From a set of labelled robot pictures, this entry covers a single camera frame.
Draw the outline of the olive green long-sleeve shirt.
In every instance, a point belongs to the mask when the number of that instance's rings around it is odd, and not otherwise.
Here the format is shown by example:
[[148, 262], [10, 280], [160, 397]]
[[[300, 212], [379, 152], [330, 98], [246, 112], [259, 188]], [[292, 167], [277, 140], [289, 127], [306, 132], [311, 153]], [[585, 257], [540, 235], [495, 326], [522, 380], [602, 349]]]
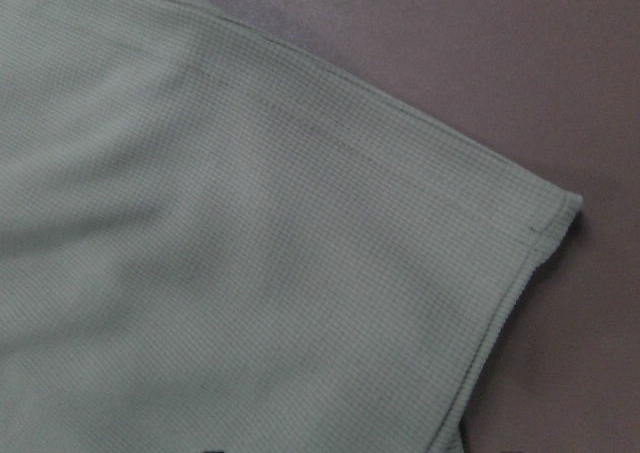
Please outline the olive green long-sleeve shirt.
[[1, 0], [1, 448], [459, 452], [582, 203], [205, 0]]

